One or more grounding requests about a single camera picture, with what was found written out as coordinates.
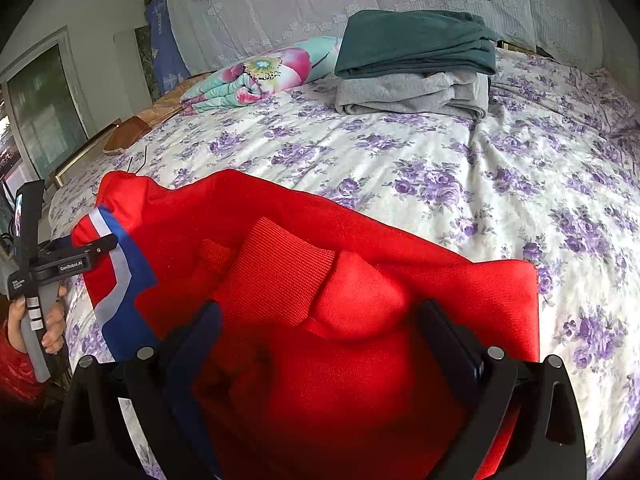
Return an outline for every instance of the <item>silver bolt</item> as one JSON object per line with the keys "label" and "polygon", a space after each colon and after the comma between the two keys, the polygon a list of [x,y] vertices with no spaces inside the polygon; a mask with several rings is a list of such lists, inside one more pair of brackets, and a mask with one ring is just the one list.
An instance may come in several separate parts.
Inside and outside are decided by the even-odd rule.
{"label": "silver bolt", "polygon": [[550,355],[546,358],[549,361],[549,364],[552,365],[553,368],[562,368],[562,359],[557,355]]}
{"label": "silver bolt", "polygon": [[92,355],[83,355],[78,361],[78,366],[81,368],[88,368],[94,364],[94,357]]}
{"label": "silver bolt", "polygon": [[140,350],[138,350],[138,353],[136,355],[141,361],[146,361],[147,359],[151,359],[154,354],[154,349],[151,348],[151,346],[143,346]]}
{"label": "silver bolt", "polygon": [[504,350],[499,346],[489,346],[486,353],[491,359],[495,359],[496,361],[504,357]]}

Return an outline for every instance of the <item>red sleeve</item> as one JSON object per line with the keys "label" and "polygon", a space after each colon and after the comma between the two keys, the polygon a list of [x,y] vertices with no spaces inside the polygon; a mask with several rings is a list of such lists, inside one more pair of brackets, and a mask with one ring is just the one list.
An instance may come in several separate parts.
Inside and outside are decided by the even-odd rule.
{"label": "red sleeve", "polygon": [[16,402],[35,404],[44,392],[44,384],[35,378],[29,356],[9,344],[6,322],[0,330],[0,395]]}

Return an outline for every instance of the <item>floral bedsheet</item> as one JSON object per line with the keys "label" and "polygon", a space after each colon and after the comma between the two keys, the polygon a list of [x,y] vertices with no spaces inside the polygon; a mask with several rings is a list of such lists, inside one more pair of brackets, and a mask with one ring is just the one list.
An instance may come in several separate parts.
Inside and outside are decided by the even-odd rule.
{"label": "floral bedsheet", "polygon": [[[60,190],[49,214],[54,236],[92,208],[107,171],[139,170],[176,188],[236,168],[473,261],[529,260],[539,275],[541,354],[568,367],[597,479],[640,420],[640,125],[606,72],[587,76],[503,51],[497,65],[489,115],[477,124],[340,116],[333,76],[248,108],[175,117]],[[72,285],[72,363],[87,353],[110,360],[82,278]],[[124,412],[160,478],[131,406]]]}

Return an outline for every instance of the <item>person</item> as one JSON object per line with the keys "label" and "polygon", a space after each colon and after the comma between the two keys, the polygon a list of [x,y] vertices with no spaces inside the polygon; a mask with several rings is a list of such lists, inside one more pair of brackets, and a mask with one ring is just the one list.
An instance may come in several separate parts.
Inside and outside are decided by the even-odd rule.
{"label": "person", "polygon": [[[66,294],[60,286],[59,297]],[[0,478],[49,480],[53,478],[55,417],[43,411],[45,384],[36,381],[20,332],[26,314],[24,297],[13,301],[7,318],[0,320]],[[58,300],[46,317],[42,346],[55,354],[63,344],[65,311]]]}

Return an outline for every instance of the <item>human hand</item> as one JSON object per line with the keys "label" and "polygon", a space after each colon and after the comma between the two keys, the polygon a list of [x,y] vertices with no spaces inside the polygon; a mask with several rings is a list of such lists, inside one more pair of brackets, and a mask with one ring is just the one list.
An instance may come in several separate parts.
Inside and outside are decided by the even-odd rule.
{"label": "human hand", "polygon": [[[60,285],[58,296],[62,297],[65,294],[66,288]],[[9,344],[23,354],[27,353],[27,347],[24,345],[22,332],[20,332],[20,321],[26,314],[26,311],[26,302],[24,296],[21,296],[10,305],[9,319],[7,322]],[[62,335],[66,327],[65,309],[59,301],[56,302],[44,321],[47,327],[47,333],[42,338],[41,343],[47,354],[55,354],[64,344]]]}

